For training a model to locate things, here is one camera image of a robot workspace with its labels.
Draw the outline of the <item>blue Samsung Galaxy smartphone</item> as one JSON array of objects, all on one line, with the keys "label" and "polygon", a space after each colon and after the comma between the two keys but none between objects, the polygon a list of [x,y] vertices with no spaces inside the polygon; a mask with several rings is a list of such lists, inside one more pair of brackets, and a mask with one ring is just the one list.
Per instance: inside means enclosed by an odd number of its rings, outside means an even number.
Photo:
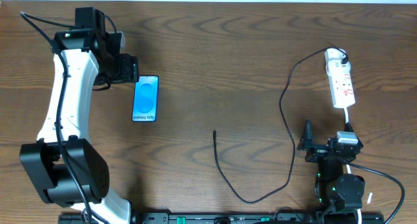
[{"label": "blue Samsung Galaxy smartphone", "polygon": [[155,122],[158,109],[158,76],[140,76],[135,84],[133,122]]}]

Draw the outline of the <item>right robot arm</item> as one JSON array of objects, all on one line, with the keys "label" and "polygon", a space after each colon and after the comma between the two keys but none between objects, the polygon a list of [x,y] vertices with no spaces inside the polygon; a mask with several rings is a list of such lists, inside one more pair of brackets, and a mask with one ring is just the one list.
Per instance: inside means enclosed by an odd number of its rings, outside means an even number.
[{"label": "right robot arm", "polygon": [[306,152],[306,162],[318,165],[315,195],[323,208],[315,213],[318,223],[358,223],[362,219],[357,211],[362,208],[365,181],[344,171],[362,148],[349,123],[327,143],[317,144],[313,142],[311,122],[305,121],[297,149]]}]

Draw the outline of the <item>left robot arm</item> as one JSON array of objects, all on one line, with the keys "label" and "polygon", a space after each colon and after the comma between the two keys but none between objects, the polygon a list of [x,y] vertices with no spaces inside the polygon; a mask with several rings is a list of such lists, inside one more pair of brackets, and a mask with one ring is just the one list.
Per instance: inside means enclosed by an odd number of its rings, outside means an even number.
[{"label": "left robot arm", "polygon": [[132,203],[109,184],[109,168],[89,137],[94,91],[139,79],[137,58],[123,51],[124,34],[106,31],[110,17],[93,7],[75,10],[73,25],[48,38],[55,75],[46,119],[20,162],[40,199],[80,211],[73,223],[137,223]]}]

